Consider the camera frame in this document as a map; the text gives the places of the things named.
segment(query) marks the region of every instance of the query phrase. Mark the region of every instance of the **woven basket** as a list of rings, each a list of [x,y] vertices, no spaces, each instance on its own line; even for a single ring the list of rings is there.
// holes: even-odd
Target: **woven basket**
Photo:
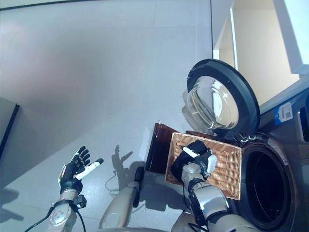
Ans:
[[[205,146],[211,148],[213,154],[217,156],[217,165],[207,178],[207,182],[219,187],[226,197],[240,200],[241,148],[216,140],[182,133],[173,133],[169,147],[165,181],[182,185],[171,173],[171,166],[182,152],[180,146],[187,146],[196,140],[203,141]]]

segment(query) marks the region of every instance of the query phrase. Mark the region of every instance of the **brown panel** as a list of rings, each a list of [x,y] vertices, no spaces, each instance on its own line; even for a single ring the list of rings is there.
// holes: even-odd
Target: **brown panel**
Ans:
[[[145,170],[165,174],[172,134],[178,132],[164,124],[156,123],[151,140]]]

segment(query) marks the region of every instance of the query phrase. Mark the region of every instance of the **tile floor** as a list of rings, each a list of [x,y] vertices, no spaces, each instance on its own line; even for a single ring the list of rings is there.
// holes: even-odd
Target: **tile floor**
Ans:
[[[0,12],[1,97],[18,112],[0,160],[0,231],[24,231],[59,196],[57,178],[82,145],[103,165],[83,180],[87,231],[146,160],[153,126],[190,129],[182,93],[211,57],[208,0],[106,0]],[[112,155],[128,153],[114,176]],[[181,196],[147,174],[130,225],[169,231]],[[44,231],[42,223],[33,231]],[[81,231],[79,219],[73,231]]]

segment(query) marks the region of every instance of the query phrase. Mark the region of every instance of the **front-loading washing machine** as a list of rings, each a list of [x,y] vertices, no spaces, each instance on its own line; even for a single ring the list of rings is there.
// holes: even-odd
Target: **front-loading washing machine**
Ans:
[[[187,88],[193,129],[242,148],[234,213],[264,231],[309,231],[309,89],[260,115],[245,78],[215,59],[192,68]]]

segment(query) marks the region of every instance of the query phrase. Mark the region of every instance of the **blue sticker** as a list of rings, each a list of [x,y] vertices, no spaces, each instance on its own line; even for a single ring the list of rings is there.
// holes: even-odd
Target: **blue sticker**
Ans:
[[[287,102],[275,108],[275,125],[286,122],[293,118],[292,104]]]

